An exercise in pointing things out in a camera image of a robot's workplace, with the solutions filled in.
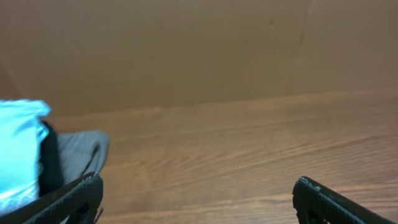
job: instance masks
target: black fabric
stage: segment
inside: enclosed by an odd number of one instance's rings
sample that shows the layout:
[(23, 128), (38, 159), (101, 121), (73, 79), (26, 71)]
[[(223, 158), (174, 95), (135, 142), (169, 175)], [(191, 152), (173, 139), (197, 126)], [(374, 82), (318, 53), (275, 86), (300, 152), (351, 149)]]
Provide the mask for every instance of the black fabric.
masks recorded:
[(48, 122), (42, 122), (49, 134), (40, 145), (40, 159), (42, 172), (39, 175), (39, 196), (43, 196), (59, 189), (65, 183), (58, 152), (57, 134)]

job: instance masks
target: gray fabric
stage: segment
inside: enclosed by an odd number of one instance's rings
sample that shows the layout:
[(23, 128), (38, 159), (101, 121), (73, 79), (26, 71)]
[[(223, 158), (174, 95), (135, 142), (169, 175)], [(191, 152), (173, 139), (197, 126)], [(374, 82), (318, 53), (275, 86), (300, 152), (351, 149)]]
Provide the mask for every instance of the gray fabric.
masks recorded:
[(102, 131), (58, 134), (58, 150), (65, 184), (89, 172), (99, 172), (108, 153), (109, 136)]

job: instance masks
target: light blue cloth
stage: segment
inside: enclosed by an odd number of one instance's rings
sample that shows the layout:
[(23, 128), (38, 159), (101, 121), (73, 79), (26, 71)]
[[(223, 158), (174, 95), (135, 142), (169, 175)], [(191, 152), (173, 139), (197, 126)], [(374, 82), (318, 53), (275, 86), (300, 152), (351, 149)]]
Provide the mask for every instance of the light blue cloth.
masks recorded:
[(39, 196), (40, 143), (49, 133), (40, 118), (49, 112), (40, 100), (0, 100), (0, 215)]

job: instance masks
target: black object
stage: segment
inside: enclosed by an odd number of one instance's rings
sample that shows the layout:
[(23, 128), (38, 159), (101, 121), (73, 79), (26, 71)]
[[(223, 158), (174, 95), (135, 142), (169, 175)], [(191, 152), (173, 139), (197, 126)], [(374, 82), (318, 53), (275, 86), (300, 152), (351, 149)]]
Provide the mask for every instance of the black object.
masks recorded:
[(61, 189), (0, 217), (0, 223), (92, 224), (102, 201), (103, 181), (91, 172)]
[(39, 175), (40, 197), (59, 189), (65, 183), (61, 171), (57, 134), (46, 121), (43, 121), (42, 124), (48, 129), (49, 134), (40, 144), (39, 162), (43, 168)]
[(308, 177), (293, 189), (300, 224), (394, 224)]

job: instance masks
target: wooden floor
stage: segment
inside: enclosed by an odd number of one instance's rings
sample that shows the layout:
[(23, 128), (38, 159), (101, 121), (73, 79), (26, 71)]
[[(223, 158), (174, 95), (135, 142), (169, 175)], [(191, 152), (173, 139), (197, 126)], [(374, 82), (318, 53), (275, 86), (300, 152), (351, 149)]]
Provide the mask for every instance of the wooden floor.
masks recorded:
[(111, 135), (100, 223), (297, 223), (301, 175), (398, 222), (398, 88), (53, 119)]

